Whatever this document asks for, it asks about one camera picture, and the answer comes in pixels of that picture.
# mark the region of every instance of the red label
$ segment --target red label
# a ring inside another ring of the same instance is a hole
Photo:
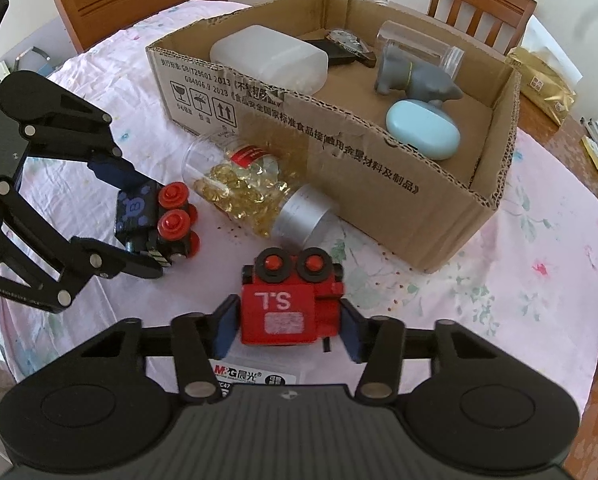
[[[241,293],[244,344],[306,344],[316,339],[312,285],[244,285]]]
[[[260,150],[256,146],[246,146],[235,153],[230,160],[237,164],[237,166],[247,168],[255,160],[264,155],[268,155],[268,152]]]

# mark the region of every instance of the tissue package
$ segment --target tissue package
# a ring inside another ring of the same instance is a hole
[[[508,53],[506,62],[521,73],[522,94],[561,126],[577,94],[552,68],[521,46]]]

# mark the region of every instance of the floral tablecloth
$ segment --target floral tablecloth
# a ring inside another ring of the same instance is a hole
[[[110,113],[114,140],[139,171],[171,182],[181,177],[189,134],[167,120],[144,48],[194,20],[239,4],[192,1],[119,31],[51,76]],[[114,243],[116,190],[84,164],[28,160],[21,193],[65,237]],[[147,326],[185,312],[211,312],[239,292],[240,270],[266,246],[193,197],[202,249],[156,281],[118,276],[93,279],[73,306],[55,316],[0,298],[0,344],[18,380],[124,317]],[[525,133],[500,210],[441,270],[420,274],[345,222],[323,247],[345,267],[346,296],[365,316],[388,314],[407,326],[431,328],[452,318],[565,387],[580,411],[598,357],[598,200]],[[236,341],[228,359],[246,358],[297,370],[304,383],[348,383],[362,365],[348,361],[341,342],[246,348]],[[153,359],[148,373],[175,389],[172,362]],[[407,362],[401,388],[428,376],[425,362]]]

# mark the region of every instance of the red toy car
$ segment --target red toy car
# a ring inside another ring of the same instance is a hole
[[[343,267],[326,251],[266,249],[243,267],[241,341],[295,345],[337,335],[343,294]]]

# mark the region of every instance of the silver lid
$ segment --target silver lid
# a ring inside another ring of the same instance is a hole
[[[310,184],[301,186],[281,209],[271,237],[292,251],[318,245],[337,219],[335,208],[330,198]]]

